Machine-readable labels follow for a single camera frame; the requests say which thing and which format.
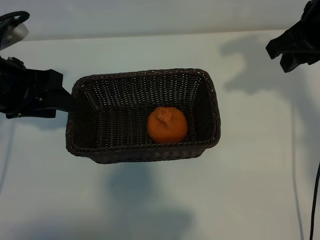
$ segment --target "wire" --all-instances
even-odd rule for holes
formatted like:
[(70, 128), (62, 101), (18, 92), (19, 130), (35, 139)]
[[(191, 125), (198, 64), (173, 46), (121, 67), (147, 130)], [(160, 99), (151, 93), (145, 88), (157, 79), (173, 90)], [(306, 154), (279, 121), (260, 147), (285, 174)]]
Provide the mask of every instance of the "wire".
[(319, 178), (320, 178), (320, 163), (319, 163), (319, 167), (318, 167), (318, 172), (316, 173), (315, 185), (314, 185), (312, 212), (311, 212), (310, 240), (312, 240), (314, 237), (315, 213), (316, 213)]

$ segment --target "wicker basket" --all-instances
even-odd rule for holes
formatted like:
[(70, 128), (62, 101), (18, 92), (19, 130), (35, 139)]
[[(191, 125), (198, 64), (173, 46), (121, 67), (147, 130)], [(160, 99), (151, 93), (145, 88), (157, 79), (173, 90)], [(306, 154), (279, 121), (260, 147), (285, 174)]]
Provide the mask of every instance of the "wicker basket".
[[(220, 139), (220, 115), (213, 82), (200, 69), (148, 70), (79, 79), (72, 95), (66, 148), (100, 164), (199, 157)], [(147, 133), (149, 114), (159, 106), (180, 109), (188, 123), (185, 139), (157, 144)]]

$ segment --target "orange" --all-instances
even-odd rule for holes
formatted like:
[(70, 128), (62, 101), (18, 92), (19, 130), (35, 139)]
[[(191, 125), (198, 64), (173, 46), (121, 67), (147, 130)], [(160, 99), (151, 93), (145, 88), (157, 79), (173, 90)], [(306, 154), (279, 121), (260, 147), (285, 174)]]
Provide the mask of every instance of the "orange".
[(147, 131), (158, 144), (178, 143), (187, 135), (188, 124), (179, 109), (159, 106), (148, 118)]

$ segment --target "white backdrop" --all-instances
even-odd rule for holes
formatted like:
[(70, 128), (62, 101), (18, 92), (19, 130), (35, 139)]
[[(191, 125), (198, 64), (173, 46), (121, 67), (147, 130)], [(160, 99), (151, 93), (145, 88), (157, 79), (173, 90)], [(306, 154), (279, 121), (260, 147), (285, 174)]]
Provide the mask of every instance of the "white backdrop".
[(10, 0), (25, 10), (29, 40), (287, 29), (307, 0)]

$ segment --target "white table surface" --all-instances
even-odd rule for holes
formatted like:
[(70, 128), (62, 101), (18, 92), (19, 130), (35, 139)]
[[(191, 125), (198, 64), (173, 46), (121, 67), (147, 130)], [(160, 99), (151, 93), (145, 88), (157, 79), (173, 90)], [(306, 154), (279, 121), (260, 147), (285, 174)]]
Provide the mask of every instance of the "white table surface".
[(221, 139), (199, 158), (100, 165), (67, 152), (66, 113), (0, 115), (0, 239), (307, 239), (320, 161), (320, 63), (283, 73), (265, 50), (281, 33), (25, 41), (2, 51), (27, 68), (61, 72), (69, 92), (92, 74), (206, 70)]

